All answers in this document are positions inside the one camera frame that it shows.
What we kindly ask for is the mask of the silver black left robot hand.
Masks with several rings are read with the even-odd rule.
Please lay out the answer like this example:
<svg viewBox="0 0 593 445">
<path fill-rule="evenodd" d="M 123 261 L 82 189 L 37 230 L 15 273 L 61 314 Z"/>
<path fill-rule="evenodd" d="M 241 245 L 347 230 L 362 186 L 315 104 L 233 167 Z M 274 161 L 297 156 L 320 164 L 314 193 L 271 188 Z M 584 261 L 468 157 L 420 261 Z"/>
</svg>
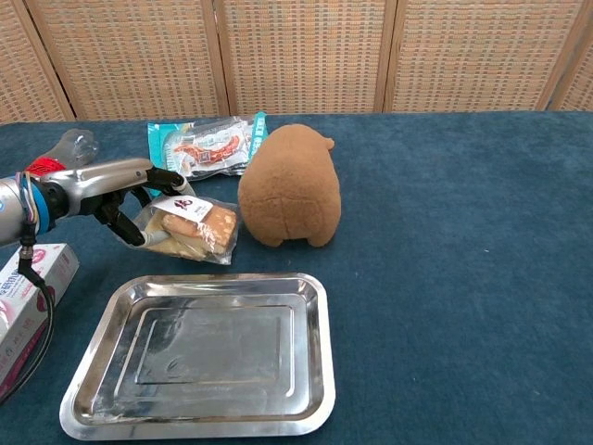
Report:
<svg viewBox="0 0 593 445">
<path fill-rule="evenodd" d="M 57 220 L 92 215 L 125 243 L 146 244 L 142 230 L 120 211 L 128 193 L 145 207 L 151 202 L 149 189 L 163 195 L 192 196 L 195 191 L 177 172 L 160 169 L 149 159 L 113 160 L 73 170 L 51 172 L 35 183 L 43 202 L 38 205 L 43 217 L 40 230 L 53 229 Z"/>
</svg>

